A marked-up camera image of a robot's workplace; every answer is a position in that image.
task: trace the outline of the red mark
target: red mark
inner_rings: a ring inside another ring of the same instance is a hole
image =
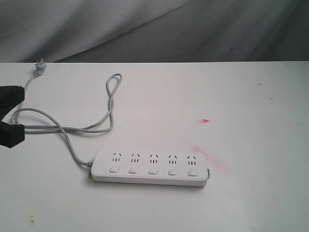
[[[199,122],[200,123],[207,123],[207,122],[209,122],[209,120],[208,119],[201,119]]]
[[[204,151],[199,146],[193,145],[193,144],[192,144],[192,146],[193,146],[193,151],[197,152],[197,153],[200,153],[200,154],[203,154],[207,158],[207,161],[211,165],[213,165],[214,167],[216,167],[219,170],[224,171],[227,174],[230,174],[230,168],[227,167],[227,165],[224,162],[222,162],[221,160],[219,160],[215,156],[210,155],[208,152]]]

